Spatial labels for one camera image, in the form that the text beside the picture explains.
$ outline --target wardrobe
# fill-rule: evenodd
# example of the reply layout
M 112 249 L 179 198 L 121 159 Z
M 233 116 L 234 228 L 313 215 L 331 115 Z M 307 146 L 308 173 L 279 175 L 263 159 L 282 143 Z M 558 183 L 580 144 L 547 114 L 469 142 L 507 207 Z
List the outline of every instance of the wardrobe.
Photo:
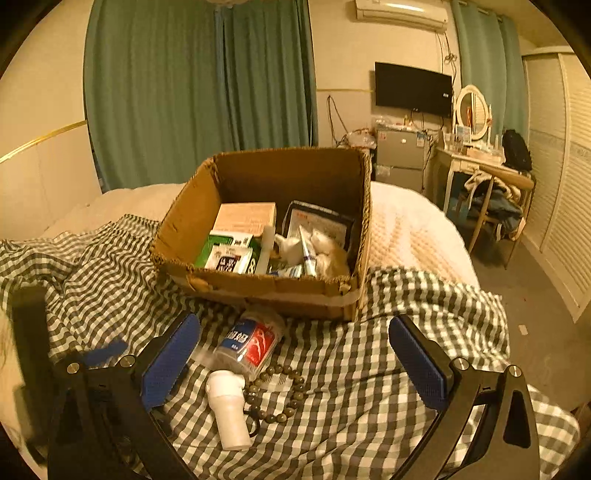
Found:
M 523 241 L 576 322 L 591 300 L 591 79 L 568 47 L 523 61 L 537 180 Z

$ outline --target louvered wardrobe door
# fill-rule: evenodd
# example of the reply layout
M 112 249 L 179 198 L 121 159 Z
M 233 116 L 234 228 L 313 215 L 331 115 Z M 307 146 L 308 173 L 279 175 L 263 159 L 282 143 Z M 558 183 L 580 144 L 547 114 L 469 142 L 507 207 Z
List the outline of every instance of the louvered wardrobe door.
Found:
M 532 170 L 537 180 L 525 233 L 540 249 L 560 184 L 566 137 L 566 105 L 558 55 L 526 57 Z
M 557 212 L 543 251 L 580 306 L 591 289 L 591 80 L 575 55 L 561 58 L 569 145 Z

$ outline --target teal curtain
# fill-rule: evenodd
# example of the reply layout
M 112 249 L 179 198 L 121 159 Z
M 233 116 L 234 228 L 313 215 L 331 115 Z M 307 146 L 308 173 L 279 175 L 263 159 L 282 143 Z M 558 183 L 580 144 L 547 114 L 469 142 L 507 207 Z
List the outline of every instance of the teal curtain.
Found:
M 512 128 L 522 137 L 527 138 L 529 112 L 519 35 L 512 19 L 508 17 L 502 17 L 502 19 L 499 25 L 503 36 L 507 68 L 507 99 L 503 126 L 505 129 Z
M 307 0 L 95 0 L 85 108 L 106 190 L 221 151 L 317 144 Z
M 316 145 L 307 0 L 250 0 L 217 13 L 234 149 Z
M 527 92 L 513 20 L 460 0 L 452 1 L 452 11 L 462 85 L 476 85 L 492 105 L 492 138 L 509 128 L 526 136 Z
M 232 147 L 214 14 L 201 0 L 95 0 L 84 91 L 107 189 L 186 181 Z

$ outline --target wall-mounted tv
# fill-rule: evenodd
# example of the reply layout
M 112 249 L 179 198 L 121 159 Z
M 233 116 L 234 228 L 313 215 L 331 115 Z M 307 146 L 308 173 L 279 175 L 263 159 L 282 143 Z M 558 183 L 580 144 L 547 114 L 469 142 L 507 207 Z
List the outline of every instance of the wall-mounted tv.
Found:
M 375 63 L 375 104 L 452 117 L 452 77 L 431 70 Z

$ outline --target white mattress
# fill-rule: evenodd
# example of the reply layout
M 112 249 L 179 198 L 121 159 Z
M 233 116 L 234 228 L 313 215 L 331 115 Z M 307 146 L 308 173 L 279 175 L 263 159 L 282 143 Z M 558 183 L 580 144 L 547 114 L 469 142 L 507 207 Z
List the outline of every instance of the white mattress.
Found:
M 43 237 L 81 233 L 118 220 L 125 213 L 162 220 L 182 184 L 159 184 L 107 192 L 72 210 Z M 372 182 L 370 266 L 403 266 L 478 286 L 462 237 L 442 212 L 412 190 Z

